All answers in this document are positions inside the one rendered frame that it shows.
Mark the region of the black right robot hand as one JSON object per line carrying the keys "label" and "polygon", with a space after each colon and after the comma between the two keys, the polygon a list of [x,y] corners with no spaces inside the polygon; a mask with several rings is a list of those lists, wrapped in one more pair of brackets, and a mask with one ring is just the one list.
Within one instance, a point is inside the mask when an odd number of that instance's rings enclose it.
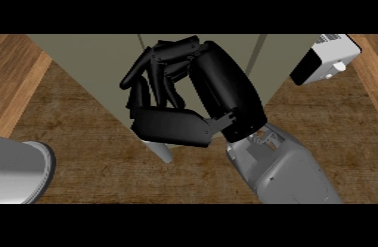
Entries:
{"label": "black right robot hand", "polygon": [[[187,108],[175,84],[188,78],[209,115]],[[191,36],[147,47],[120,88],[132,130],[151,142],[206,147],[221,133],[234,143],[268,123],[255,85],[222,46]]]}

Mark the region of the olive grey cabinet door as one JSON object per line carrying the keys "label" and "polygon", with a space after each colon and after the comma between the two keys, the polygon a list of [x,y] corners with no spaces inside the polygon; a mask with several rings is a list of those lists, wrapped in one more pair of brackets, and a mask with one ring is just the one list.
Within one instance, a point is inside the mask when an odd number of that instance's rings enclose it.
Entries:
{"label": "olive grey cabinet door", "polygon": [[[266,98],[259,79],[246,70],[249,64],[237,60],[228,49],[243,50],[244,57],[252,59],[259,56],[256,52],[259,47],[272,48],[277,59],[293,59],[284,68],[283,75],[288,76],[288,71],[294,69],[315,44],[318,39],[315,34],[257,34],[253,36],[232,34],[222,37],[206,34],[33,34],[30,38],[133,132],[130,110],[126,108],[130,91],[120,88],[120,82],[147,47],[154,46],[160,41],[179,41],[191,36],[198,37],[203,42],[213,41],[222,46],[249,76],[265,110]],[[182,79],[175,84],[175,88],[185,100],[187,108],[198,112],[201,116],[207,116],[209,113],[191,80]]]}

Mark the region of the white and black appliance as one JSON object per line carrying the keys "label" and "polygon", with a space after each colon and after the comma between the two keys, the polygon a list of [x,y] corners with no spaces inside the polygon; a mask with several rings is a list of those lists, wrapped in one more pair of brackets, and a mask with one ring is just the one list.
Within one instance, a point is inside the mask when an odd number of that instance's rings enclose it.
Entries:
{"label": "white and black appliance", "polygon": [[322,34],[300,60],[290,76],[297,85],[331,79],[355,58],[362,48],[348,34]]}

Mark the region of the pale wooden board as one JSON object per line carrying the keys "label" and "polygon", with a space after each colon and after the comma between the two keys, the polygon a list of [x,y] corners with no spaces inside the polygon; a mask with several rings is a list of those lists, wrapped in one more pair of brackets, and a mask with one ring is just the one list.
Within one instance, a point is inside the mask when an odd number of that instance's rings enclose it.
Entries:
{"label": "pale wooden board", "polygon": [[362,48],[353,67],[378,110],[378,34],[352,34],[350,37]]}
{"label": "pale wooden board", "polygon": [[0,34],[0,137],[9,137],[52,58],[24,34]]}

